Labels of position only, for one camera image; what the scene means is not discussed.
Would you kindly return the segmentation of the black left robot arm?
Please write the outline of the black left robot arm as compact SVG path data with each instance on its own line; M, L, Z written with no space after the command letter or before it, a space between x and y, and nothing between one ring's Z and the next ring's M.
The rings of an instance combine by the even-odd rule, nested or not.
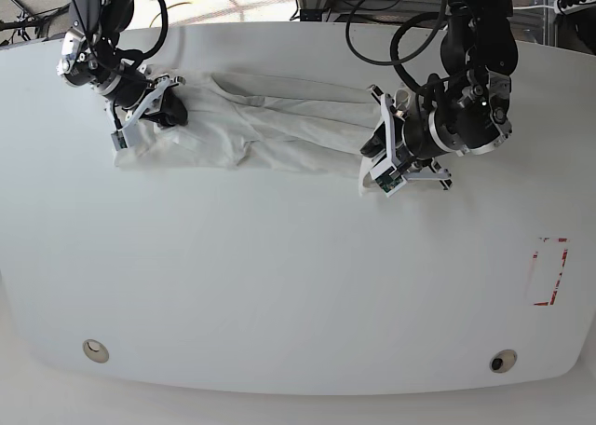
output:
M380 119L361 147L359 192L379 189L390 197L408 184L436 182L448 190L452 175L438 159L456 154L483 155L511 135L508 119L511 76L518 49L509 20L512 0L440 0L437 11L404 21L390 43L390 58L402 87L389 94L377 86L370 93L380 106ZM429 39L446 30L440 44L445 77L436 73L418 83L405 69L430 44L406 56L400 42L421 23L432 22Z

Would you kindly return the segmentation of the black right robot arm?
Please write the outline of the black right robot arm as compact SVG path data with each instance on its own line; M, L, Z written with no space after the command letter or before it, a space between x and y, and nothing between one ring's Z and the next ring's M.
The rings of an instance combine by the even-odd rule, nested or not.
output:
M150 77L141 69L164 46L169 32L165 0L159 4L161 27L148 50L122 49L121 34L134 15L135 0L70 0L71 27L62 40L57 73L72 87L91 86L107 102L117 130L123 123L117 111L138 112L141 119L161 128L185 126L188 112L173 88L179 77Z

